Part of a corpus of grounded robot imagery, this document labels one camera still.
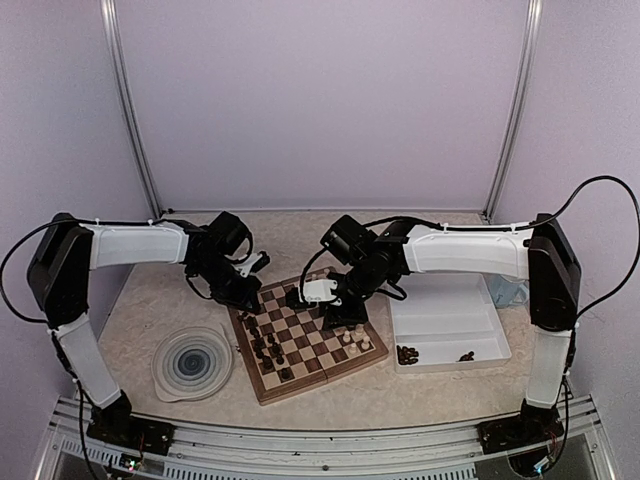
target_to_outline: round plastic lid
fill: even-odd
[[[221,327],[189,327],[165,338],[151,366],[163,402],[201,400],[220,390],[231,375],[231,347]]]

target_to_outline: chessboard square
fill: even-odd
[[[289,330],[282,330],[281,332],[276,333],[276,335],[278,336],[278,340],[280,340],[280,343],[293,339],[293,336],[291,335],[291,332]]]
[[[303,360],[310,360],[312,358],[316,358],[316,354],[311,347],[304,347],[300,349],[300,356]]]
[[[351,335],[351,337],[349,338],[349,341],[348,341],[348,342],[345,342],[345,341],[344,341],[344,334],[343,334],[343,335],[338,336],[337,338],[338,338],[338,341],[340,342],[340,345],[342,345],[343,347],[346,347],[346,346],[348,346],[348,345],[351,345],[353,342],[355,342],[355,340],[354,340],[354,338],[353,338],[353,335]]]
[[[325,340],[324,344],[327,346],[329,351],[338,350],[339,348],[342,348],[342,345],[340,344],[340,340],[338,340],[335,337],[330,338],[329,340]]]
[[[309,339],[309,343],[311,345],[322,343],[322,335],[320,335],[320,332],[311,332],[307,334],[307,338]]]
[[[275,298],[275,295],[273,294],[273,291],[271,291],[271,290],[261,293],[260,296],[262,297],[262,302],[263,303],[266,303],[266,302],[268,302],[270,300],[273,300]]]
[[[336,366],[336,361],[333,359],[330,353],[319,356],[318,361],[322,365],[322,368],[324,368],[325,370]]]
[[[270,373],[262,376],[262,384],[264,385],[265,390],[270,390],[272,388],[279,387],[282,382],[280,381],[278,372],[274,369]]]
[[[282,315],[282,312],[280,310],[274,310],[273,312],[269,312],[269,318],[272,321],[275,320],[280,320],[284,315]]]
[[[347,353],[342,349],[332,351],[331,356],[336,363],[344,362],[348,358]]]
[[[307,371],[309,373],[317,372],[318,370],[322,370],[322,363],[317,358],[310,358],[309,360],[305,360],[305,366],[307,367]]]
[[[311,348],[313,348],[313,353],[315,353],[316,356],[318,357],[320,355],[324,355],[325,353],[329,352],[329,349],[324,343],[318,343],[316,345],[312,345]]]
[[[260,331],[262,335],[269,335],[270,333],[274,333],[275,329],[271,323],[267,323],[266,325],[260,325]]]
[[[298,312],[297,315],[298,319],[300,319],[300,323],[307,323],[312,320],[311,315],[309,315],[309,312],[306,310]]]
[[[286,355],[289,365],[296,365],[302,362],[302,355],[297,350]]]
[[[273,312],[274,310],[278,310],[278,302],[274,300],[269,300],[268,302],[264,302],[264,308],[267,312]]]
[[[296,325],[300,325],[300,320],[298,320],[298,317],[296,315],[290,315],[286,317],[284,321],[287,322],[288,327],[294,327]]]
[[[313,319],[322,318],[322,315],[320,314],[320,307],[315,307],[309,310],[309,315]]]
[[[296,337],[293,339],[293,341],[295,342],[296,347],[298,347],[300,350],[311,345],[307,337]]]
[[[265,369],[264,368],[264,362],[262,360],[256,360],[257,364],[258,364],[258,368],[260,369],[260,373],[264,376],[264,375],[269,375],[272,372],[276,371],[275,368],[275,364],[269,369]]]
[[[280,378],[280,381],[282,383],[290,382],[291,380],[294,380],[296,378],[293,374],[293,371],[289,367],[278,370],[278,377]]]
[[[256,324],[266,325],[267,323],[271,323],[271,319],[269,318],[268,314],[263,313],[262,315],[258,315],[256,317]]]
[[[287,330],[287,322],[285,322],[283,318],[281,318],[280,320],[276,320],[275,322],[272,323],[272,325],[273,325],[273,328],[276,330],[276,332]]]
[[[295,377],[298,379],[309,375],[309,370],[307,368],[307,365],[304,362],[300,362],[296,365],[291,365],[291,371],[293,372]]]
[[[318,327],[315,326],[313,322],[307,322],[302,324],[302,330],[307,335],[311,335],[312,333],[318,333]]]
[[[304,337],[304,330],[300,325],[296,325],[295,327],[291,327],[289,329],[293,338]]]
[[[335,338],[336,334],[333,330],[320,330],[320,335],[322,335],[322,339],[327,341],[330,338]]]
[[[296,342],[294,342],[293,340],[289,340],[288,342],[282,342],[280,347],[282,347],[282,351],[285,354],[298,351],[298,347],[296,346]]]
[[[295,315],[296,312],[294,312],[293,310],[291,310],[289,307],[287,307],[286,305],[283,307],[280,307],[280,311],[282,312],[282,316],[283,317],[290,317],[291,315]]]

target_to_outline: white wall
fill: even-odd
[[[527,4],[118,2],[163,205],[481,210]]]
[[[497,215],[554,211],[582,180],[611,173],[640,194],[640,4],[545,2],[531,90]],[[588,187],[561,217],[583,267],[585,305],[633,258],[636,227],[622,189]],[[640,275],[586,314],[572,381],[592,392],[624,478],[640,478]]]
[[[136,176],[101,24],[84,0],[0,2],[0,255],[58,211],[141,219]],[[18,308],[41,315],[25,281],[37,241],[5,272]],[[101,328],[127,271],[96,272],[91,314]],[[42,325],[0,305],[0,477],[27,478],[58,395],[71,382]]]

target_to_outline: captured chess piece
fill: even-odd
[[[460,360],[458,360],[459,362],[473,362],[473,356],[475,355],[475,352],[473,350],[471,350],[469,353],[465,353],[463,356],[460,357]]]

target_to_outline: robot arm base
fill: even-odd
[[[564,427],[558,409],[532,407],[522,402],[518,415],[490,420],[478,425],[480,444],[485,455],[527,447],[561,437]]]
[[[94,409],[87,436],[111,445],[166,456],[173,442],[175,427],[131,415],[131,403],[124,392],[114,403]]]

